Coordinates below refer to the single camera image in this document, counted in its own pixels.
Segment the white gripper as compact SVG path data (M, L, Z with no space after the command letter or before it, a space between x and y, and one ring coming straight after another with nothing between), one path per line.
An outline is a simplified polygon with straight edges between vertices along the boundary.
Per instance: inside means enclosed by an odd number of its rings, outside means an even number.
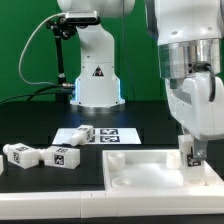
M165 80L168 105L171 115L196 139L193 143L193 158L207 159L207 141L224 138L224 84L215 78L216 92L209 101L210 76L208 72L185 78L177 89L171 89L171 81Z

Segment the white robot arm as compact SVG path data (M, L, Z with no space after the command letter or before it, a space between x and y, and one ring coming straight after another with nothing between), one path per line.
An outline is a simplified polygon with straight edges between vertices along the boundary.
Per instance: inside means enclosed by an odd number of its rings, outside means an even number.
M119 80L112 69L114 40L96 19L129 13L135 0L57 2L81 41L82 69L71 103L89 110L120 104ZM145 5L171 115L190 134L191 157L203 161L207 142L224 138L224 83L217 76L224 0L146 0Z

